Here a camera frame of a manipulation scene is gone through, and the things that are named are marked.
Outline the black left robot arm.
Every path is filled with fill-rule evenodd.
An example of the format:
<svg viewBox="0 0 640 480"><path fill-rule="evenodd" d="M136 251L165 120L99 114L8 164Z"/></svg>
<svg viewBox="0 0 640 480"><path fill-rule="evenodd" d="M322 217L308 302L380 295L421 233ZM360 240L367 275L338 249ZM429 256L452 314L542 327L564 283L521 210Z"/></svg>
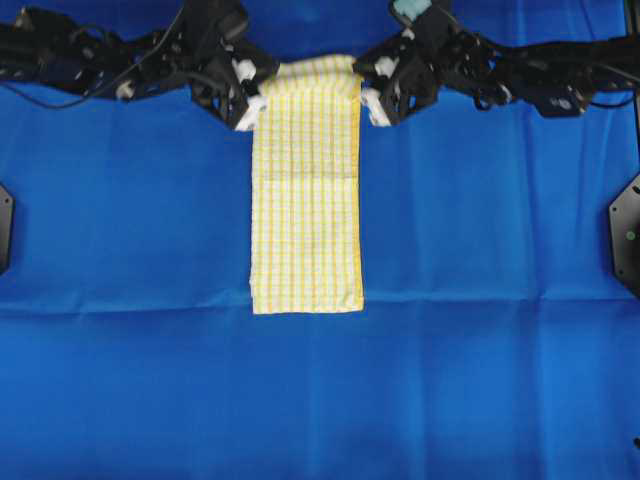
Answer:
<svg viewBox="0 0 640 480"><path fill-rule="evenodd" d="M251 43L239 1L186 1L171 24L132 40L69 16L25 7L1 27L1 85L25 100L31 84L90 99L133 102L188 88L194 104L234 131L251 131L267 102L260 86L280 64Z"/></svg>

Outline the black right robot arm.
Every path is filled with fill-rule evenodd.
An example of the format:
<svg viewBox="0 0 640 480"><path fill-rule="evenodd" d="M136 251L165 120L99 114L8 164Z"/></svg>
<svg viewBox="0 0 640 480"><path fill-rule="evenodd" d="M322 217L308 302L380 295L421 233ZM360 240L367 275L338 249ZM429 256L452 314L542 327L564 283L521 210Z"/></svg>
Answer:
<svg viewBox="0 0 640 480"><path fill-rule="evenodd" d="M479 111L522 101L544 118L578 117L599 93L638 91L639 38L508 47L423 15L357 58L353 70L379 127L432 107L443 89L471 98Z"/></svg>

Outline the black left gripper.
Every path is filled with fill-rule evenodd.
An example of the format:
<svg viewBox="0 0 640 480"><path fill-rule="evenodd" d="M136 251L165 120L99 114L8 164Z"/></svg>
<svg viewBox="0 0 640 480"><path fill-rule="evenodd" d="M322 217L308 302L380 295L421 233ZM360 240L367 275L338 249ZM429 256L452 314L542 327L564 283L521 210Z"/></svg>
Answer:
<svg viewBox="0 0 640 480"><path fill-rule="evenodd" d="M222 42L189 72L192 101L233 131L252 131L267 108L261 85L280 62L247 39Z"/></svg>

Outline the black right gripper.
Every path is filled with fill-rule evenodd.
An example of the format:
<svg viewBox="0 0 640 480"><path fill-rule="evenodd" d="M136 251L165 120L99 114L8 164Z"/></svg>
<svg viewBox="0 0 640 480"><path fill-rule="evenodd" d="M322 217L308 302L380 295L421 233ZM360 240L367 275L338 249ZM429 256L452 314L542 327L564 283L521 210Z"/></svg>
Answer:
<svg viewBox="0 0 640 480"><path fill-rule="evenodd" d="M376 127L395 126L433 105L441 83L434 56L411 34L396 34L358 57L360 100Z"/></svg>

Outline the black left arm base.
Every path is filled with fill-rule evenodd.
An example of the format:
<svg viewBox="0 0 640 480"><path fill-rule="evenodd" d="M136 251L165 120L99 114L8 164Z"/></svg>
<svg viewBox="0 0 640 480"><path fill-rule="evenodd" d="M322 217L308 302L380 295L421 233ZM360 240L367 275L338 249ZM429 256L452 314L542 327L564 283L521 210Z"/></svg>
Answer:
<svg viewBox="0 0 640 480"><path fill-rule="evenodd" d="M0 185L0 208L0 272L4 275L10 266L15 200L3 184Z"/></svg>

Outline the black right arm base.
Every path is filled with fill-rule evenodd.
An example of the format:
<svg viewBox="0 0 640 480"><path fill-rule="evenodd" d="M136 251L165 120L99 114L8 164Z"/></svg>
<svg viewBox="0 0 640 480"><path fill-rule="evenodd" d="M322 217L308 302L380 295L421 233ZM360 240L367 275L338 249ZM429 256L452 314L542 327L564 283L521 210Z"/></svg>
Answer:
<svg viewBox="0 0 640 480"><path fill-rule="evenodd" d="M608 209L613 272L639 298L639 175L616 196Z"/></svg>

